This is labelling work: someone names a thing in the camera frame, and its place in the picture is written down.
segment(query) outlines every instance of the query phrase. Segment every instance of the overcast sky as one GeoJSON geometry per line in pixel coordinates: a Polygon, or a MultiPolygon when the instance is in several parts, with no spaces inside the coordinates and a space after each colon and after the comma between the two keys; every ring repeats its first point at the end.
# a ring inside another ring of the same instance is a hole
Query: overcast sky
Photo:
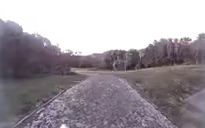
{"type": "Polygon", "coordinates": [[[205,0],[0,0],[0,18],[83,54],[205,32],[205,0]]]}

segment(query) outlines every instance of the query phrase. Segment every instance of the dirt road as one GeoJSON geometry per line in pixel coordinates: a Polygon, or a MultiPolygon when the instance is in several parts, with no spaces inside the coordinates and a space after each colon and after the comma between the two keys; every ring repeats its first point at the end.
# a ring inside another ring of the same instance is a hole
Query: dirt road
{"type": "Polygon", "coordinates": [[[24,128],[175,128],[123,79],[93,75],[39,110],[24,128]]]}

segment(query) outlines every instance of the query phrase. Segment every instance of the grass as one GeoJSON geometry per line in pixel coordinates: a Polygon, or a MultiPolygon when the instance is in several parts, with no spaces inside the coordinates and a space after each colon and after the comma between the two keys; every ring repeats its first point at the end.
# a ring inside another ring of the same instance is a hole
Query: grass
{"type": "Polygon", "coordinates": [[[44,78],[4,80],[4,92],[10,105],[9,117],[15,117],[17,121],[61,90],[68,89],[85,78],[85,75],[54,75],[44,78]]]}
{"type": "Polygon", "coordinates": [[[182,65],[142,69],[138,71],[96,71],[129,81],[144,98],[181,126],[184,100],[205,87],[205,65],[182,65]]]}

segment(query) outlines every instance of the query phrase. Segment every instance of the forest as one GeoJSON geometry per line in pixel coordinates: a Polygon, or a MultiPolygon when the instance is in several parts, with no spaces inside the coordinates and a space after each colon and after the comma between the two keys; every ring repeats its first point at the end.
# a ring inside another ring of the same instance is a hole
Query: forest
{"type": "Polygon", "coordinates": [[[135,70],[175,64],[205,63],[205,33],[190,37],[154,40],[146,48],[109,50],[80,55],[64,51],[47,37],[29,34],[14,21],[0,19],[0,75],[23,78],[40,74],[68,74],[71,67],[135,70]]]}

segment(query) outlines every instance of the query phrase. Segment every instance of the green grass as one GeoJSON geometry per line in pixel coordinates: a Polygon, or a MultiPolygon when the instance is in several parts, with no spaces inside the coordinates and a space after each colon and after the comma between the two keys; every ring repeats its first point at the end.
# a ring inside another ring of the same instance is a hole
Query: green grass
{"type": "Polygon", "coordinates": [[[205,87],[205,65],[161,67],[112,74],[127,79],[134,88],[140,86],[139,93],[145,93],[146,98],[178,126],[181,126],[184,100],[205,87]]]}
{"type": "Polygon", "coordinates": [[[86,78],[85,75],[48,76],[44,78],[4,80],[4,92],[10,106],[10,117],[22,118],[63,89],[86,78]]]}

